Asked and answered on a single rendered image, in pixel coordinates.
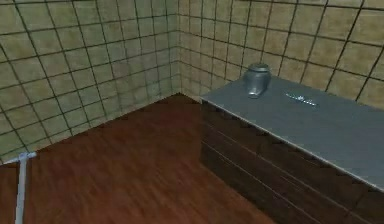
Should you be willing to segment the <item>grey metal jar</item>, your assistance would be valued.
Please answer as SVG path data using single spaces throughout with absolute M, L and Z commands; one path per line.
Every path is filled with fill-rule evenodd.
M 243 75 L 245 90 L 249 97 L 258 98 L 268 88 L 271 71 L 267 64 L 251 64 Z

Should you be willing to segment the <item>silver metal utensil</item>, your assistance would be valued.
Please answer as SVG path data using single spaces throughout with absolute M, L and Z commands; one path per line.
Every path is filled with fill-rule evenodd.
M 296 96 L 296 95 L 292 95 L 292 94 L 288 94 L 288 93 L 286 93 L 285 95 L 288 98 L 291 98 L 291 99 L 296 100 L 298 102 L 308 104 L 310 106 L 317 106 L 317 103 L 313 102 L 311 99 L 305 98 L 304 96 Z

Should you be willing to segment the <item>dark wood grey-top counter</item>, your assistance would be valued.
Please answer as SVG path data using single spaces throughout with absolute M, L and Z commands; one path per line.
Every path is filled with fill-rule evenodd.
M 278 77 L 201 100 L 202 163 L 275 222 L 384 224 L 383 110 Z

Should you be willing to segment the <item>white table frame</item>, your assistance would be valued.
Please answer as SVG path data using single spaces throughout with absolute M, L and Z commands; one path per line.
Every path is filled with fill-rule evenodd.
M 15 208 L 15 221 L 14 224 L 23 224 L 24 206 L 25 206 L 25 192 L 26 192 L 26 177 L 27 177 L 27 162 L 29 159 L 35 157 L 36 152 L 20 153 L 16 158 L 6 161 L 6 164 L 18 163 L 19 176 L 17 185 L 17 197 Z

